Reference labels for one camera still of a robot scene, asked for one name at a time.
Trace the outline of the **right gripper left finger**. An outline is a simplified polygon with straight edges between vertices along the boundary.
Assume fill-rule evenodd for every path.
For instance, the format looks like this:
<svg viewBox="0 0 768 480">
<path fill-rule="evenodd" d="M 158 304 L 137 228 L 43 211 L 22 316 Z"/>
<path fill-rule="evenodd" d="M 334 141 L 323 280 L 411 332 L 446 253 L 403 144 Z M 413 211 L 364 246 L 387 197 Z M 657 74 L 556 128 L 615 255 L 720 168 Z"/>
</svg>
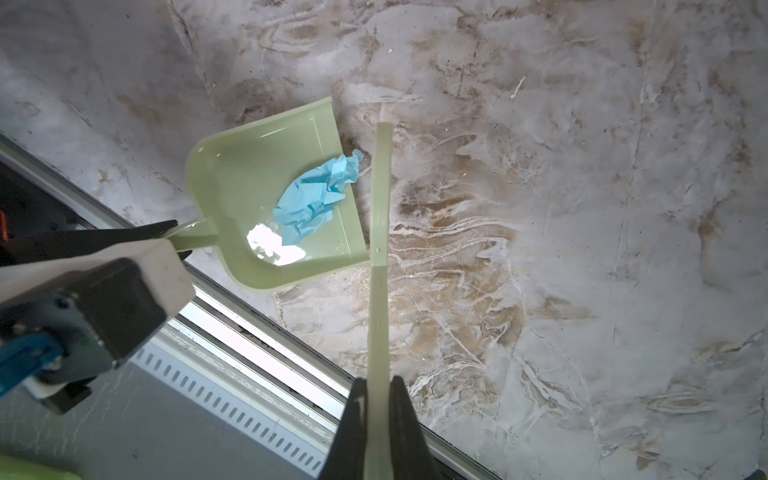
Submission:
<svg viewBox="0 0 768 480">
<path fill-rule="evenodd" d="M 367 444 L 367 380 L 352 384 L 319 480 L 362 480 Z"/>
</svg>

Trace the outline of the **green hand brush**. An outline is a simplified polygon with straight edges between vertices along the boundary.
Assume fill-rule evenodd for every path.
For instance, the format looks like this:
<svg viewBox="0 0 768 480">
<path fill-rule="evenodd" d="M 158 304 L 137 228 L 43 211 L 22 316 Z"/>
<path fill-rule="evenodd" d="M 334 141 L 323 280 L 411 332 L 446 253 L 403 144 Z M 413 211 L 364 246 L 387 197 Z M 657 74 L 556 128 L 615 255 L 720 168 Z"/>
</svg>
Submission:
<svg viewBox="0 0 768 480">
<path fill-rule="evenodd" d="M 381 108 L 372 154 L 365 479 L 393 477 L 389 434 L 388 245 L 394 126 Z"/>
</svg>

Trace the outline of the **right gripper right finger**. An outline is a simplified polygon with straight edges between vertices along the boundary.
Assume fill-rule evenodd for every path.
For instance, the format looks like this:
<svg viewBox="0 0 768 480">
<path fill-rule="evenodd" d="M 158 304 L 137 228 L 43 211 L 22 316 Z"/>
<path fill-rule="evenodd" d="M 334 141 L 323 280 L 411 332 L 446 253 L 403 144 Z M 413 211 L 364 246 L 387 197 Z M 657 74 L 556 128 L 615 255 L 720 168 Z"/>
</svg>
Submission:
<svg viewBox="0 0 768 480">
<path fill-rule="evenodd" d="M 394 480 L 438 480 L 436 462 L 424 437 L 405 382 L 394 376 L 389 393 L 389 436 Z"/>
</svg>

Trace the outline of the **green dustpan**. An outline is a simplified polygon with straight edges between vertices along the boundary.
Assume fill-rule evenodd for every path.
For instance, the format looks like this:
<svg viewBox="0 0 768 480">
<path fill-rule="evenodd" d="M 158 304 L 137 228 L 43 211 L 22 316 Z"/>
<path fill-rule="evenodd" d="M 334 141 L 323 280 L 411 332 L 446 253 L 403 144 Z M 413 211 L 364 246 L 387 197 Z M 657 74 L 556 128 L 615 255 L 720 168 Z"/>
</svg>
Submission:
<svg viewBox="0 0 768 480">
<path fill-rule="evenodd" d="M 330 221 L 296 245 L 284 244 L 273 212 L 295 179 L 341 154 L 329 97 L 211 135 L 185 167 L 198 217 L 165 236 L 179 252 L 214 248 L 233 280 L 258 291 L 361 265 L 369 253 L 350 187 Z"/>
</svg>

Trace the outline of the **light blue scrap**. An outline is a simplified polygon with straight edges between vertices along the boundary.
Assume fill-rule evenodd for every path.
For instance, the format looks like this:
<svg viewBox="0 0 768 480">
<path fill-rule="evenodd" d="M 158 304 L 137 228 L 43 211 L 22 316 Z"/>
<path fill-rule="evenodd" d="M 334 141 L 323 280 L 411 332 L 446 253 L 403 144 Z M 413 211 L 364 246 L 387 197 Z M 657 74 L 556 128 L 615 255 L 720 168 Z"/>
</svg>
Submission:
<svg viewBox="0 0 768 480">
<path fill-rule="evenodd" d="M 283 246 L 297 246 L 333 219 L 336 205 L 346 198 L 347 185 L 359 178 L 364 155 L 355 149 L 297 177 L 273 209 Z"/>
</svg>

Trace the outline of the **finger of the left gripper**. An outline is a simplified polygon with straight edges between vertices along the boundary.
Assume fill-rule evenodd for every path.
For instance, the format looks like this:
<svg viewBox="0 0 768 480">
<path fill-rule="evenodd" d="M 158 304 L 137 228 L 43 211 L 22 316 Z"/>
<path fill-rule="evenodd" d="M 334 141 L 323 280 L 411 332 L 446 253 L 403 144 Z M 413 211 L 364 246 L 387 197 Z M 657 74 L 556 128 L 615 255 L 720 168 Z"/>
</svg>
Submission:
<svg viewBox="0 0 768 480">
<path fill-rule="evenodd" d="M 12 239 L 1 244 L 1 266 L 90 255 L 121 243 L 161 238 L 178 225 L 177 220 L 167 220 L 126 229 L 49 231 Z"/>
</svg>

